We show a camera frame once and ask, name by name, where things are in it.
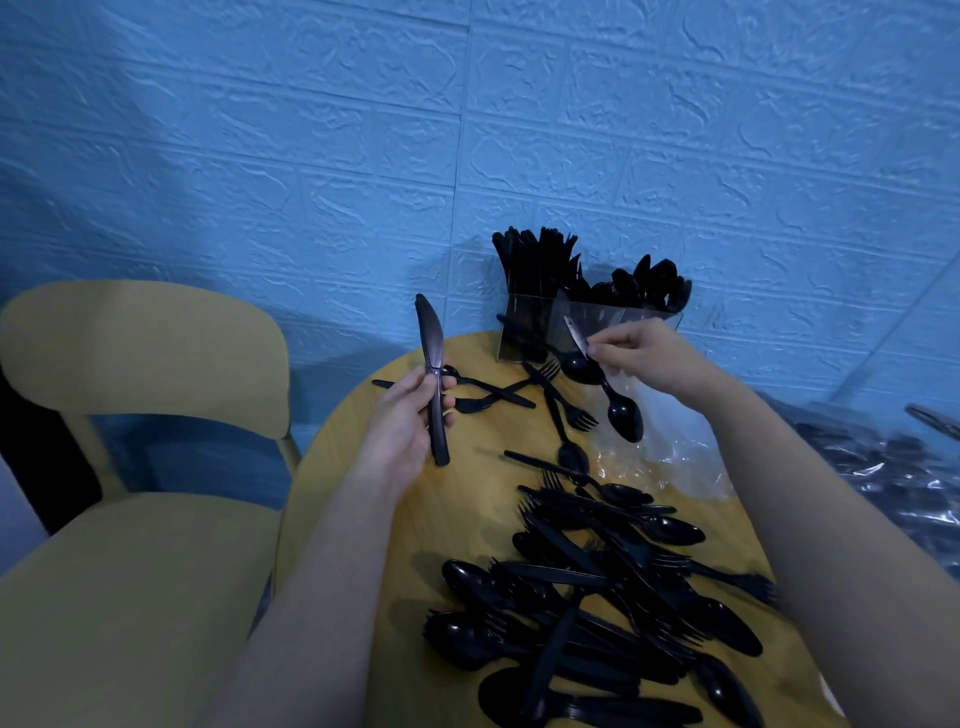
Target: brick pattern wallpaper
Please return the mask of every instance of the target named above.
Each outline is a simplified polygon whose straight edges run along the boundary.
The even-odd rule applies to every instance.
[[[492,328],[491,232],[548,225],[589,276],[677,260],[752,384],[960,415],[957,68],[957,0],[0,0],[0,301],[256,303],[306,445],[416,292]],[[282,502],[269,443],[104,428],[142,487]]]

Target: yellow chair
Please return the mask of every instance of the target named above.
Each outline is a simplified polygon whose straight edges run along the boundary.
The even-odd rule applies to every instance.
[[[58,282],[0,313],[0,367],[63,414],[104,488],[0,579],[0,724],[189,726],[250,631],[279,513],[127,493],[87,415],[237,425],[277,440],[292,473],[283,334],[255,306],[198,288]],[[56,456],[37,443],[37,457]]]

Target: knife handle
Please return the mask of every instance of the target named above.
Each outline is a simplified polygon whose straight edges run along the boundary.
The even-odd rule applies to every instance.
[[[450,451],[446,446],[446,428],[444,427],[444,391],[443,372],[432,371],[437,379],[437,391],[430,400],[427,410],[427,426],[430,428],[430,450],[433,452],[433,461],[439,465],[449,465]]]

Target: wooden tabletop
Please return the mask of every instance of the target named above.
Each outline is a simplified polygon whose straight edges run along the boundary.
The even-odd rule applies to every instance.
[[[447,359],[464,376],[492,384],[506,386],[523,379],[525,374],[519,366],[495,362],[497,337],[486,332],[447,339]],[[422,361],[420,351],[410,352],[370,378],[396,380]],[[579,385],[562,376],[557,385],[574,402],[583,401]],[[361,383],[333,412],[304,455],[283,513],[276,555],[278,589],[282,589],[327,498],[350,465],[381,391],[369,381]],[[480,397],[484,393],[461,387],[455,394]],[[434,654],[420,630],[427,609],[458,608],[441,579],[441,564],[446,559],[463,559],[485,567],[491,557],[518,558],[511,546],[511,536],[520,529],[516,486],[522,483],[536,487],[537,474],[503,458],[501,453],[514,449],[554,460],[559,444],[541,392],[527,387],[521,394],[535,401],[537,409],[498,402],[480,414],[460,415],[448,438],[450,465],[437,468],[429,461],[420,480],[396,510],[373,642],[369,726],[493,726],[477,705],[476,689],[487,674],[509,663],[490,665],[479,672],[462,672]],[[604,413],[594,414],[599,418]],[[569,434],[589,452],[588,435],[572,429]],[[754,530],[735,498],[688,499],[670,488],[658,489],[652,480],[647,487],[658,502],[676,506],[681,518],[707,533],[705,543],[687,549],[699,561],[770,574]],[[693,577],[692,583],[701,594],[730,605],[763,642],[765,651],[759,658],[746,657],[719,643],[709,643],[706,650],[736,673],[768,726],[847,725],[823,698],[817,668],[788,621],[715,582]],[[623,623],[599,597],[591,597],[585,608]],[[562,683],[556,680],[555,686]],[[732,726],[697,694],[689,679],[673,687],[644,681],[642,690],[648,696],[682,700],[700,707],[704,726]],[[557,721],[553,725],[582,724]]]

